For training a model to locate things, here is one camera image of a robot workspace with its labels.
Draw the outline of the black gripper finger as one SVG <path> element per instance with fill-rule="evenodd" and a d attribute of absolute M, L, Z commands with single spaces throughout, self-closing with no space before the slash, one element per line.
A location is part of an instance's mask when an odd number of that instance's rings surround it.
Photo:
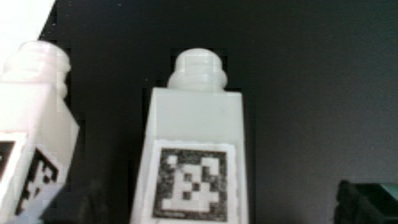
<path fill-rule="evenodd" d="M 334 224 L 398 224 L 398 184 L 337 185 Z"/>

